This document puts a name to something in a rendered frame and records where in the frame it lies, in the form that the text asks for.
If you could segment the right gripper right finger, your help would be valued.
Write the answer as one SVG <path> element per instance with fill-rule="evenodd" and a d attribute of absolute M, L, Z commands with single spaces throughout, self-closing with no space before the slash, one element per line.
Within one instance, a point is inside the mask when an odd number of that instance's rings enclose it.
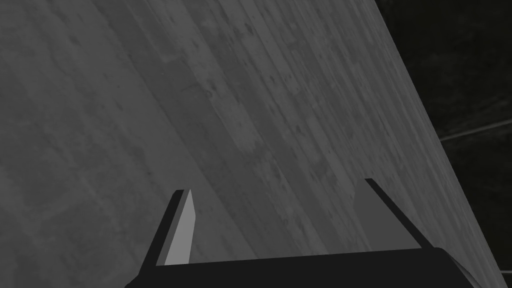
<path fill-rule="evenodd" d="M 374 251 L 432 248 L 388 194 L 371 178 L 358 180 L 354 211 Z"/>

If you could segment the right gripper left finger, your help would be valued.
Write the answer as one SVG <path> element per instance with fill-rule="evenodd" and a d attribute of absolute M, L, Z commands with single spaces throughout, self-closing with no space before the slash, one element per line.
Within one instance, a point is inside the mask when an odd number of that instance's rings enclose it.
<path fill-rule="evenodd" d="M 142 267 L 188 264 L 195 223 L 196 213 L 192 191 L 176 190 L 159 222 Z"/>

